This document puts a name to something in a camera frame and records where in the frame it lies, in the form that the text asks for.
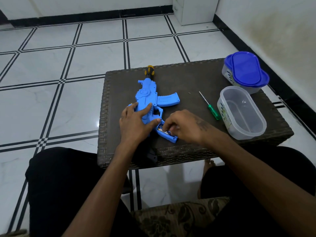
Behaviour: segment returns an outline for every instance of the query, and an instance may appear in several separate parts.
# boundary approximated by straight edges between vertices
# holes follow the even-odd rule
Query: open plastic container
[[[252,139],[262,135],[267,122],[250,94],[240,87],[225,87],[217,107],[229,134],[237,140]]]
[[[241,87],[249,94],[258,92],[269,83],[269,75],[260,67],[256,55],[238,51],[224,60],[222,74],[234,86]]]

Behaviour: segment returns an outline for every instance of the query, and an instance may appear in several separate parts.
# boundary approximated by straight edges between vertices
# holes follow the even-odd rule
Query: person's left hand
[[[137,148],[137,146],[145,140],[152,129],[160,123],[160,119],[154,119],[145,125],[142,121],[142,117],[146,115],[152,106],[150,103],[145,109],[134,112],[134,108],[138,105],[138,102],[127,106],[121,115],[119,120],[119,126],[121,129],[121,143],[125,143],[128,146]]]

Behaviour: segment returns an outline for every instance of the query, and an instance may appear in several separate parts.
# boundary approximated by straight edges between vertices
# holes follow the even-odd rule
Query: table
[[[216,107],[220,91],[224,87],[230,86],[221,72],[223,64],[224,59],[221,58],[156,66],[154,81],[157,84],[158,95],[170,95],[177,92],[180,97],[180,104],[163,108],[162,118],[165,120],[177,110],[188,109],[227,133],[223,120],[217,121],[213,117],[199,94],[201,91],[208,102]],[[106,167],[110,163],[114,151],[120,143],[118,122],[121,112],[129,103],[135,102],[135,94],[141,88],[137,81],[145,78],[144,71],[145,68],[142,67],[109,71],[105,75],[98,137],[98,165],[101,167]],[[277,146],[294,134],[263,91],[260,90],[253,94],[252,99],[266,119],[267,128],[265,133],[259,137],[250,140],[235,140],[238,144],[247,146],[268,143]],[[148,145],[156,151],[159,161],[156,164],[151,161],[132,161],[130,169],[165,166],[217,157],[215,153],[201,146],[186,144],[182,140],[173,144],[158,135],[151,135]]]

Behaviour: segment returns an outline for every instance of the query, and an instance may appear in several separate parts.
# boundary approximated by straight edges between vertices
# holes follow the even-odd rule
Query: person's right arm
[[[187,110],[166,119],[163,131],[214,151],[292,236],[316,236],[316,198],[254,157],[229,135]]]

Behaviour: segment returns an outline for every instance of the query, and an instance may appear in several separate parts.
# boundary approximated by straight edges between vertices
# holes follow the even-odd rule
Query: person
[[[30,160],[26,171],[30,236],[147,236],[120,200],[137,146],[160,123],[145,125],[151,104],[134,112],[126,107],[119,120],[121,142],[106,171],[96,154],[55,147]],[[205,229],[205,235],[316,236],[316,170],[288,147],[237,145],[226,133],[187,110],[166,119],[163,131],[217,153],[225,162],[205,163],[201,198],[231,196]]]

